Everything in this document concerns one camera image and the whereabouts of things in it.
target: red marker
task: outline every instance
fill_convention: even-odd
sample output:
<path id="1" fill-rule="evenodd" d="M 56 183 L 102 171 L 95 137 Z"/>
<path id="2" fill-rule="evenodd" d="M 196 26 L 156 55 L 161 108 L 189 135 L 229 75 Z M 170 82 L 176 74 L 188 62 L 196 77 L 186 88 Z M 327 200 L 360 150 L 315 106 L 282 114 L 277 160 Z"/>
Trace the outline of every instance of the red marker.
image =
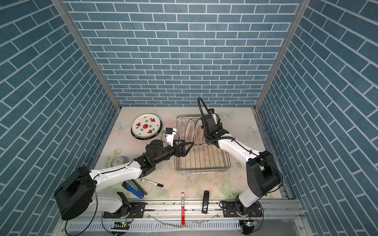
<path id="1" fill-rule="evenodd" d="M 185 224 L 184 193 L 181 193 L 181 224 Z"/>

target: marker pen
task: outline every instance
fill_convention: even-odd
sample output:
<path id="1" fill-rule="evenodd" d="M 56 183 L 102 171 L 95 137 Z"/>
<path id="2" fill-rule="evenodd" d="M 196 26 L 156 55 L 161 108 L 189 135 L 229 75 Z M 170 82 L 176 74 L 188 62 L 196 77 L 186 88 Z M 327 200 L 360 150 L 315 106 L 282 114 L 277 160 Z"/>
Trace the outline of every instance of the marker pen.
<path id="1" fill-rule="evenodd" d="M 146 182 L 146 183 L 153 184 L 153 185 L 158 186 L 158 187 L 163 187 L 163 186 L 164 186 L 164 185 L 162 185 L 162 184 L 158 184 L 158 183 L 153 182 L 153 181 L 148 180 L 148 179 L 142 179 L 142 181 L 143 181 L 143 182 Z"/>
<path id="2" fill-rule="evenodd" d="M 181 224 L 185 224 L 184 193 L 181 193 Z"/>

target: blue stapler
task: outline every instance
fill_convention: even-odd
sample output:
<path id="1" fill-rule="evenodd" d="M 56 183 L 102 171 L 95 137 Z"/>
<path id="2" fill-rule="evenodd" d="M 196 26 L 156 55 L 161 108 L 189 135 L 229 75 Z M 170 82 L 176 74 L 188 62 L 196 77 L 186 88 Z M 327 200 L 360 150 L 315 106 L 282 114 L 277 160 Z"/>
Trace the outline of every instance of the blue stapler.
<path id="1" fill-rule="evenodd" d="M 132 194 L 137 196 L 138 198 L 144 198 L 144 195 L 147 193 L 140 187 L 138 183 L 136 183 L 135 180 L 127 180 L 122 183 L 122 187 L 124 187 L 127 191 L 130 191 Z"/>

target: metal wire tray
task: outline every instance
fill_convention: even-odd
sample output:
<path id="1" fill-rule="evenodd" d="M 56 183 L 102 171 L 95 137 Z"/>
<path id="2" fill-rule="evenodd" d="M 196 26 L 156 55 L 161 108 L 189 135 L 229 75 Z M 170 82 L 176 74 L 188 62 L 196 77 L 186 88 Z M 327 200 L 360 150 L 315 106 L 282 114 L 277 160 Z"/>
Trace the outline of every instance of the metal wire tray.
<path id="1" fill-rule="evenodd" d="M 185 129 L 192 119 L 194 125 L 201 115 L 177 117 L 175 139 L 185 139 Z M 226 151 L 214 145 L 194 145 L 186 157 L 175 157 L 175 169 L 179 174 L 202 174 L 223 172 L 231 166 L 230 156 Z"/>

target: black motor housing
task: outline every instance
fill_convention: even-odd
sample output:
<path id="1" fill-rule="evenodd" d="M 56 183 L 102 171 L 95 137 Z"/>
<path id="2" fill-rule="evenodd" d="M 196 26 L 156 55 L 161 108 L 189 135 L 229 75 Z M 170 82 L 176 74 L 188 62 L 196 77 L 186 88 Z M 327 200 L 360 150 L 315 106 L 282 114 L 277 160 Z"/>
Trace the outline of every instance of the black motor housing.
<path id="1" fill-rule="evenodd" d="M 87 208 L 95 191 L 95 183 L 87 167 L 77 168 L 54 192 L 62 219 L 79 216 Z"/>
<path id="2" fill-rule="evenodd" d="M 246 163 L 246 170 L 248 186 L 257 197 L 262 197 L 281 183 L 273 154 L 268 151 L 263 151 L 257 157 L 250 159 Z"/>

